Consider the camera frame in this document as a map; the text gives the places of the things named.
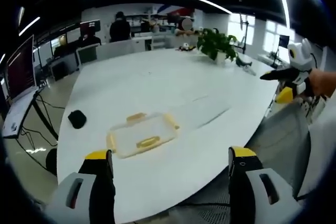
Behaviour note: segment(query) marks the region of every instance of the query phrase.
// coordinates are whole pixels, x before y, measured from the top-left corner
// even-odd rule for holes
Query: monitor
[[[11,99],[17,98],[31,87],[36,87],[33,43],[34,36],[31,36],[18,47],[7,61],[6,82]]]
[[[80,35],[84,36],[85,34],[88,34],[89,30],[92,29],[91,27],[95,28],[95,32],[100,31],[100,20],[96,19],[80,23]]]

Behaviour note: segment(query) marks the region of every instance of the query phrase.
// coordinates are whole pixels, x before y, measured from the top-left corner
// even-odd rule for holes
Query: oval table
[[[85,66],[60,126],[58,183],[77,172],[87,154],[106,148],[109,128],[124,123],[128,116],[168,111],[214,93],[223,97],[229,109],[211,123],[145,153],[112,158],[116,223],[158,214],[202,189],[228,165],[228,148],[246,145],[276,92],[277,81],[259,79],[271,68],[240,56],[253,62],[256,76],[234,62],[219,67],[205,55],[174,49],[130,54]],[[81,110],[87,117],[79,130],[67,119],[74,110]]]

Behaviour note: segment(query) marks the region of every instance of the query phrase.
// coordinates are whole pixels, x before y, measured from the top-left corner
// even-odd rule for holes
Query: white flower pot
[[[226,53],[218,52],[217,58],[216,58],[216,64],[223,67],[225,66],[225,62],[226,62]]]

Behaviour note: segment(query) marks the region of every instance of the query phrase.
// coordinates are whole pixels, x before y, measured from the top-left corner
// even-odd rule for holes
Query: black computer mouse
[[[80,110],[72,111],[68,119],[75,129],[82,128],[86,123],[86,116]]]

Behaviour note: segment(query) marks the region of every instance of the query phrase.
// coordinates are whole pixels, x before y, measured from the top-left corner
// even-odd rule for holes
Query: green leaves
[[[211,29],[203,29],[203,33],[198,37],[197,48],[212,60],[216,60],[218,52],[224,52],[226,57],[233,61],[237,57],[237,52],[230,45],[231,41],[236,42],[237,38],[233,35],[226,37],[225,34],[216,34]]]

